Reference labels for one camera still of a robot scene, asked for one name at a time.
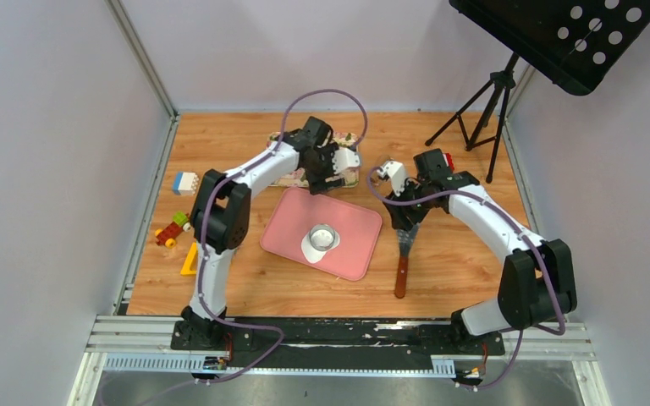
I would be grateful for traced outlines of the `floral cutting mat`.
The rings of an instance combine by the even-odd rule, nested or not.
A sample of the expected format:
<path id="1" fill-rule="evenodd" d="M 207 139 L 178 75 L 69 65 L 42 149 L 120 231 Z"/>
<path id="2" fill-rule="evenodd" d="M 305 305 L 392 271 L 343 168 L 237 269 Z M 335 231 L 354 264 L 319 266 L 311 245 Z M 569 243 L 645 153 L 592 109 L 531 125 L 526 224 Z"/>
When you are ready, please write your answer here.
<path id="1" fill-rule="evenodd" d="M 349 133 L 335 132 L 333 136 L 333 140 L 337 142 L 341 147 L 350 147 L 355 143 L 357 139 L 358 139 L 358 135 L 351 132 Z M 328 183 L 340 182 L 341 188 L 354 188 L 359 183 L 359 179 L 360 179 L 360 169 L 356 167 L 351 167 L 346 169 L 342 173 L 338 173 L 332 177 L 326 178 L 325 181 Z M 296 171 L 293 171 L 292 173 L 288 173 L 284 175 L 283 177 L 277 179 L 276 181 L 273 181 L 270 184 L 270 186 L 281 187 L 281 188 L 288 188 L 288 187 L 299 187 L 305 189 L 309 188 L 309 184 L 305 175 L 305 170 L 303 168 L 299 168 Z"/>

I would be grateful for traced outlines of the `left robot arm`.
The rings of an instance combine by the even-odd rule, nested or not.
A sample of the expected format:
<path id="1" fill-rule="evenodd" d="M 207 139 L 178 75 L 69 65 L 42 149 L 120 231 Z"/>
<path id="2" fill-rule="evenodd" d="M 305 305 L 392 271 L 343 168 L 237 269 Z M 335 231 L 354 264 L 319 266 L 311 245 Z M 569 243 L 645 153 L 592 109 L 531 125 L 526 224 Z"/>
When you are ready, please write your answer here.
<path id="1" fill-rule="evenodd" d="M 196 285 L 176 325 L 189 345 L 215 349 L 225 339 L 226 284 L 234 252 L 249 230 L 252 199 L 298 169 L 313 195 L 342 187 L 334 164 L 338 150 L 332 127 L 309 117 L 241 166 L 205 173 L 190 214 L 198 243 Z"/>

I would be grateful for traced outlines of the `white dough ball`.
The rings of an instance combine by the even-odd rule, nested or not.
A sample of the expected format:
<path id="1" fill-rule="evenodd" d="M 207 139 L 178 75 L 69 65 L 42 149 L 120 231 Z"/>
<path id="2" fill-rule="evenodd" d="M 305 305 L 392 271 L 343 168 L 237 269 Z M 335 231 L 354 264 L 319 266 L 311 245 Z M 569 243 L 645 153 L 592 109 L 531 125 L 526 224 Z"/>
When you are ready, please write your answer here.
<path id="1" fill-rule="evenodd" d="M 315 264 L 340 244 L 339 234 L 327 224 L 317 224 L 301 241 L 300 248 L 305 259 Z"/>

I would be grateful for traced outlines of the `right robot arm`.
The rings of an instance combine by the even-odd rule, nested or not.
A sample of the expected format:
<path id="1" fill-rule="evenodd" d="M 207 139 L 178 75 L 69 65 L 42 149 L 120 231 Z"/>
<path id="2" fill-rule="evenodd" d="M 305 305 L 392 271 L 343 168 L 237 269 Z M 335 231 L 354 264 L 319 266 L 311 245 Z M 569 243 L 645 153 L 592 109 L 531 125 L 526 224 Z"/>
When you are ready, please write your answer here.
<path id="1" fill-rule="evenodd" d="M 391 191 L 380 200 L 400 237 L 412 237 L 429 211 L 441 209 L 464 223 L 495 255 L 503 270 L 493 299 L 457 310 L 449 341 L 461 353 L 480 346 L 483 336 L 505 330 L 541 328 L 555 320 L 565 331 L 565 315 L 577 307 L 570 247 L 516 221 L 467 171 L 456 172 L 439 149 L 414 156 L 416 176 L 391 159 L 374 167 L 370 182 L 387 181 Z"/>

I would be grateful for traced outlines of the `pink plastic tray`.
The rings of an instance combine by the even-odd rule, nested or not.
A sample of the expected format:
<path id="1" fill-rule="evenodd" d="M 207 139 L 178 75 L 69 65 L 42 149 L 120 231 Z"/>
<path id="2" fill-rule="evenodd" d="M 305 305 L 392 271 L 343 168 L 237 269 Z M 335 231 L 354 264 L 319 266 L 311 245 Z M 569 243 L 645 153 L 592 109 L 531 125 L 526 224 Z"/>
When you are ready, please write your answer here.
<path id="1" fill-rule="evenodd" d="M 309 263 L 300 244 L 317 224 L 327 224 L 340 244 L 318 263 Z M 288 188 L 284 191 L 260 239 L 267 252 L 349 281 L 362 279 L 369 267 L 383 224 L 375 211 L 326 195 Z"/>

